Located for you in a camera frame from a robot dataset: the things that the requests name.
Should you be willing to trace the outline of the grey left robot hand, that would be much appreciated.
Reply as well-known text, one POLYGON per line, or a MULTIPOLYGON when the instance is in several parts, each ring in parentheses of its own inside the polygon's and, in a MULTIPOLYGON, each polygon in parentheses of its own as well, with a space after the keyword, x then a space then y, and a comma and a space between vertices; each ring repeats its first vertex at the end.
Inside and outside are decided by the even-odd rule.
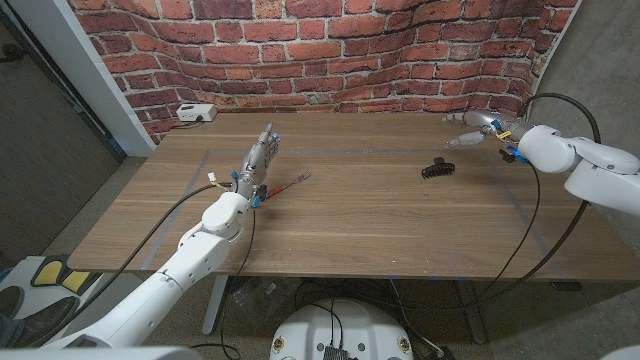
POLYGON ((268 123, 259 135, 257 142, 244 157, 237 179, 231 186, 231 191, 250 199, 254 188, 261 185, 268 167, 278 153, 280 138, 273 130, 273 124, 268 123))

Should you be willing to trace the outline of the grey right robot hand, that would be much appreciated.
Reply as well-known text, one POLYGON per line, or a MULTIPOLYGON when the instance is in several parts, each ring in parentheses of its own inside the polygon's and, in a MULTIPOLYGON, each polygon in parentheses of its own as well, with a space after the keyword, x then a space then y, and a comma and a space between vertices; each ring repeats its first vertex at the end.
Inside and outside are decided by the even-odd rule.
POLYGON ((443 122, 461 123, 475 127, 476 131, 459 135, 447 142, 448 147, 471 146, 482 143, 487 137, 496 138, 503 143, 517 145, 524 135, 533 128, 529 123, 518 121, 511 115, 489 110, 469 110, 451 113, 443 117, 443 122))

